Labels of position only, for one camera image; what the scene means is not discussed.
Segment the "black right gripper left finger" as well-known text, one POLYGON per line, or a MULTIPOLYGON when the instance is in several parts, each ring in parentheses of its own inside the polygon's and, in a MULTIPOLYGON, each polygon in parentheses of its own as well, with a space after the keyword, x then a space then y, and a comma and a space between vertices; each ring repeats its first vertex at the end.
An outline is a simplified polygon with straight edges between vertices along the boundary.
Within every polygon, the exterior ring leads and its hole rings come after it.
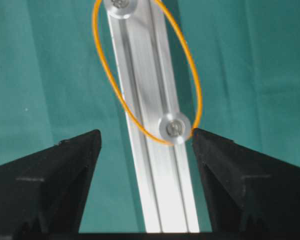
POLYGON ((95 129, 0 165, 0 240, 78 233, 101 148, 95 129))

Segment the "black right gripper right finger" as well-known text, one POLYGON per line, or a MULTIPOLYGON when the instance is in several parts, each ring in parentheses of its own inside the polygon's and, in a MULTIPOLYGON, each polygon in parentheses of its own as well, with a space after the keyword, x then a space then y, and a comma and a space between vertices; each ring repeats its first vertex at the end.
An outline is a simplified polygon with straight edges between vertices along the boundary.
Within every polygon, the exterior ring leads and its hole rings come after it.
POLYGON ((212 232, 300 240, 300 167, 197 128, 192 147, 212 232))

